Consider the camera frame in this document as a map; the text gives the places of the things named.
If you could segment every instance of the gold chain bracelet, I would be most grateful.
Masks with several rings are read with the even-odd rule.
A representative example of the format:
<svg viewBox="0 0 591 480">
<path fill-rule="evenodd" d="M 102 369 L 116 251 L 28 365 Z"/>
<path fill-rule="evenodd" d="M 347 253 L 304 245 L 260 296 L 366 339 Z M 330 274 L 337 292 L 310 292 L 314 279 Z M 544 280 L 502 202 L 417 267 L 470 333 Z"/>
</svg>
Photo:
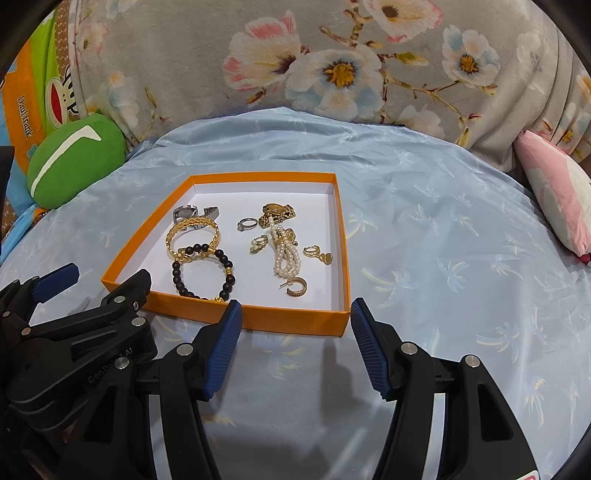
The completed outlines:
<svg viewBox="0 0 591 480">
<path fill-rule="evenodd" d="M 199 255 L 199 258 L 205 258 L 205 257 L 208 257 L 209 255 L 213 254 L 216 251 L 217 246 L 219 245 L 220 230 L 217 227 L 217 223 L 214 222 L 213 220 L 210 220 L 207 217 L 189 217 L 185 220 L 181 220 L 181 221 L 179 221 L 179 223 L 175 224 L 170 229 L 168 234 L 166 235 L 166 248 L 168 249 L 168 252 L 174 258 L 174 260 L 179 263 L 191 262 L 191 261 L 193 261 L 193 259 L 192 259 L 191 255 L 188 255 L 185 252 L 184 248 L 179 248 L 176 252 L 173 250 L 173 247 L 171 246 L 173 238 L 181 230 L 184 230 L 188 226 L 195 226 L 195 225 L 210 226 L 211 228 L 213 228 L 216 231 L 215 235 L 213 236 L 212 241 L 209 242 L 209 248 L 207 249 L 207 251 L 194 252 Z"/>
</svg>

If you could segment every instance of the beaded bracelet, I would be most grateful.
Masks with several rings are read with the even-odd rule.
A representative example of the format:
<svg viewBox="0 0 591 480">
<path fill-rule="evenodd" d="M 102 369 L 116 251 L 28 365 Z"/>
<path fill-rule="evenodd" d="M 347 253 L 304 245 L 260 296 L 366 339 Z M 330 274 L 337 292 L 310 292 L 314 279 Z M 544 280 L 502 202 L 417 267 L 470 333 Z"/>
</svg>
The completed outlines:
<svg viewBox="0 0 591 480">
<path fill-rule="evenodd" d="M 206 252 L 210 248 L 209 244 L 195 244 L 192 247 L 187 247 L 184 249 L 184 253 L 188 256 L 193 255 L 194 253 L 199 252 Z M 228 257 L 224 255 L 223 250 L 217 249 L 213 253 L 223 267 L 226 269 L 226 281 L 224 285 L 222 285 L 222 289 L 217 297 L 215 297 L 214 301 L 227 301 L 230 298 L 230 292 L 233 289 L 233 285 L 236 283 L 236 278 L 232 274 L 232 267 L 234 264 L 228 260 Z M 189 291 L 185 284 L 183 283 L 183 279 L 181 278 L 181 264 L 178 261 L 173 262 L 173 283 L 177 287 L 179 295 L 183 297 L 190 297 L 192 299 L 200 299 L 195 295 L 192 291 Z"/>
</svg>

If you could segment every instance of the gold earring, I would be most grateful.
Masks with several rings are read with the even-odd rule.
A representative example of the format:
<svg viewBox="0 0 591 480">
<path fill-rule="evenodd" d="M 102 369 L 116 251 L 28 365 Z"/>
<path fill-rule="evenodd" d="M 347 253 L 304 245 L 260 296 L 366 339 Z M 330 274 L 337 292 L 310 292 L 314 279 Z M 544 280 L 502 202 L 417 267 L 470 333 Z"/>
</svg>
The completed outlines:
<svg viewBox="0 0 591 480">
<path fill-rule="evenodd" d="M 256 254 L 259 253 L 263 248 L 265 248 L 269 243 L 269 237 L 266 235 L 257 236 L 251 242 L 251 253 Z"/>
<path fill-rule="evenodd" d="M 308 284 L 301 277 L 294 277 L 291 282 L 286 281 L 285 283 L 279 285 L 279 288 L 283 288 L 287 285 L 293 285 L 294 283 L 299 283 L 301 285 L 301 290 L 293 291 L 292 289 L 288 288 L 285 293 L 287 293 L 290 297 L 301 297 L 308 290 Z"/>
<path fill-rule="evenodd" d="M 313 245 L 312 247 L 304 248 L 304 255 L 309 258 L 318 258 L 325 265 L 330 265 L 333 261 L 333 254 L 321 254 L 320 247 L 318 245 Z"/>
</svg>

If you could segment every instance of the orange box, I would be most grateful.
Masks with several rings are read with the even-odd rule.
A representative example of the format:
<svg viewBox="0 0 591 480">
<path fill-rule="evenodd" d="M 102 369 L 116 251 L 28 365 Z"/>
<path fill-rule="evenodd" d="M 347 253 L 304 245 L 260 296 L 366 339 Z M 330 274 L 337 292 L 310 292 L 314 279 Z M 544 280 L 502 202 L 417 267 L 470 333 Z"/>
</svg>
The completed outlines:
<svg viewBox="0 0 591 480">
<path fill-rule="evenodd" d="M 238 222 L 258 218 L 266 203 L 289 204 L 295 218 L 282 223 L 293 228 L 301 259 L 300 277 L 308 284 L 305 295 L 293 298 L 278 287 L 284 281 L 273 274 L 274 250 L 267 246 L 257 254 L 249 252 L 251 241 L 267 233 L 259 226 L 245 232 Z M 129 239 L 109 266 L 102 282 L 113 291 L 133 273 L 145 268 L 152 276 L 152 290 L 144 310 L 199 322 L 216 323 L 225 303 L 181 297 L 172 282 L 172 257 L 164 238 L 173 225 L 173 210 L 180 205 L 217 206 L 216 219 L 224 250 L 234 263 L 236 284 L 231 299 L 242 304 L 245 329 L 302 335 L 342 336 L 349 321 L 349 267 L 345 225 L 340 204 L 339 186 L 333 173 L 247 172 L 196 175 L 187 178 L 150 215 Z M 194 243 L 209 243 L 210 228 L 176 235 L 173 248 Z M 317 258 L 307 258 L 303 248 L 318 245 L 331 252 L 334 260 L 324 265 Z M 213 258 L 182 266 L 183 281 L 195 295 L 217 296 L 225 273 Z"/>
</svg>

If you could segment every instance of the pearl necklace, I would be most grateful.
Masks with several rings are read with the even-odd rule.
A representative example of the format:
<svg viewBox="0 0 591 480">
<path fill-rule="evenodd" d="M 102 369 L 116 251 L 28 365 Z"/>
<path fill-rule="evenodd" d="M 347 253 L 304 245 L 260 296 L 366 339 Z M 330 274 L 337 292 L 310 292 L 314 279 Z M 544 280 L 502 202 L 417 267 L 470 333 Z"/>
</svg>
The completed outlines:
<svg viewBox="0 0 591 480">
<path fill-rule="evenodd" d="M 294 281 L 294 277 L 298 276 L 300 273 L 300 256 L 298 255 L 296 246 L 288 237 L 284 228 L 281 225 L 276 226 L 272 216 L 269 217 L 269 223 L 273 244 L 275 245 L 275 265 L 273 266 L 273 273 L 280 278 L 286 279 L 287 283 L 291 285 Z M 284 260 L 285 267 L 282 268 L 281 264 Z"/>
</svg>

